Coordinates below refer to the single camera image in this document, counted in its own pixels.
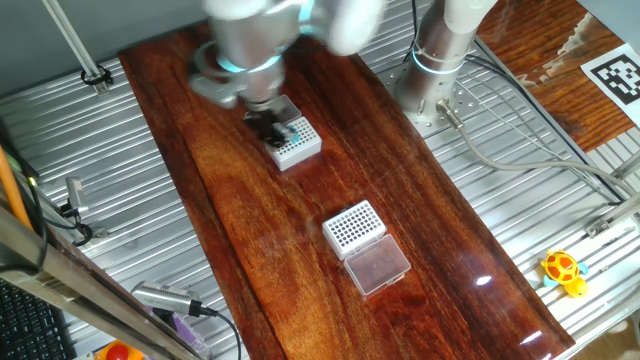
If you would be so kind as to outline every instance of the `red object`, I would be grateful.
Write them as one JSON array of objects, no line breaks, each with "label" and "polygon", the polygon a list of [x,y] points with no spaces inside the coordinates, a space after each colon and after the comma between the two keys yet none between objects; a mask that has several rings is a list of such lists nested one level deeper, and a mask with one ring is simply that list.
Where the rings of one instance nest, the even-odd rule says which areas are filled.
[{"label": "red object", "polygon": [[129,349],[123,345],[116,345],[107,352],[107,360],[128,360]]}]

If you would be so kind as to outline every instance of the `clear plastic lid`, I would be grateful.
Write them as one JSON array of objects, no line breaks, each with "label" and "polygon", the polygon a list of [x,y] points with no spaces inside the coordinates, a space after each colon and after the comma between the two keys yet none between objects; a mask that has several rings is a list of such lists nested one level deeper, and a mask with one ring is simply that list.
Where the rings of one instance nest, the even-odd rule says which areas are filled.
[{"label": "clear plastic lid", "polygon": [[395,239],[388,234],[346,258],[344,265],[365,296],[400,280],[411,269]]}]

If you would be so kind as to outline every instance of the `keyboard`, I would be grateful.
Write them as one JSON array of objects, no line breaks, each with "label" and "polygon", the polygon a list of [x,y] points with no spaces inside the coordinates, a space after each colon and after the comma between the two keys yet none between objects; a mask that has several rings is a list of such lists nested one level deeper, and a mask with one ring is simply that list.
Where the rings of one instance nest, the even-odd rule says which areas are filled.
[{"label": "keyboard", "polygon": [[0,279],[0,359],[71,360],[62,313]]}]

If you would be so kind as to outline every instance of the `aluminum slotted surface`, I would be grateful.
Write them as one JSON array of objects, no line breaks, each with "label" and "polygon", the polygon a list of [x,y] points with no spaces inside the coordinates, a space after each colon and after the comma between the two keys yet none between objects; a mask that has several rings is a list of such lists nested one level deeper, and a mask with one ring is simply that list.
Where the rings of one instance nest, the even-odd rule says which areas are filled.
[{"label": "aluminum slotted surface", "polygon": [[[120,63],[103,64],[114,85],[97,97],[77,75],[0,100],[0,116],[21,154],[41,174],[53,201],[66,201],[66,176],[79,176],[90,204],[83,221],[109,237],[84,253],[125,289],[143,280],[200,294],[231,318],[180,197],[153,141]],[[111,337],[65,314],[79,354]],[[236,359],[232,330],[217,318],[192,318],[216,359]]]},{"label": "aluminum slotted surface", "polygon": [[[418,1],[419,16],[427,3]],[[413,36],[411,19],[409,0],[389,2],[378,34],[360,52],[374,72],[382,72],[385,84],[392,84],[391,72],[401,72],[384,70],[401,64]],[[93,240],[83,249],[96,264],[128,290],[142,280],[189,288],[229,315],[120,63],[102,65],[114,75],[110,95],[96,97],[72,74],[1,99],[0,117],[21,154],[41,173],[43,191],[55,202],[66,200],[65,177],[81,177],[91,205],[85,220],[110,232],[108,239]],[[496,161],[586,158],[511,85],[483,68],[464,66],[456,96],[469,135]],[[640,306],[628,296],[635,292],[637,297],[640,284],[637,233],[623,228],[589,239],[583,230],[611,209],[610,198],[567,169],[487,168],[444,121],[430,129],[425,141],[431,151],[553,315],[576,338],[576,346],[621,320],[625,312],[619,311],[619,304],[627,304],[627,310]],[[640,149],[638,139],[640,131],[633,129],[590,155],[610,170]],[[640,190],[640,177],[628,182]],[[564,249],[591,268],[587,297],[572,299],[559,287],[542,286],[539,262],[547,249]],[[78,353],[110,340],[84,322],[70,316],[67,320]],[[207,318],[192,324],[217,359],[236,358],[235,338],[226,324]]]}]

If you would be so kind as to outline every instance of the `reddish-brown wood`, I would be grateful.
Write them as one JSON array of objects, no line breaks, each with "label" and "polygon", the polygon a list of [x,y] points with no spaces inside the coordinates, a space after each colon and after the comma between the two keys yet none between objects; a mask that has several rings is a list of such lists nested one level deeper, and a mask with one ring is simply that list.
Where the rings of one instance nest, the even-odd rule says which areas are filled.
[{"label": "reddish-brown wood", "polygon": [[580,69],[622,41],[576,0],[500,0],[478,33],[584,151],[634,126]]},{"label": "reddish-brown wood", "polygon": [[[189,89],[204,40],[120,59],[253,359],[541,359],[573,343],[359,58],[286,59],[284,92],[323,148],[281,173],[242,109]],[[367,300],[321,231],[363,199],[412,264]]]}]

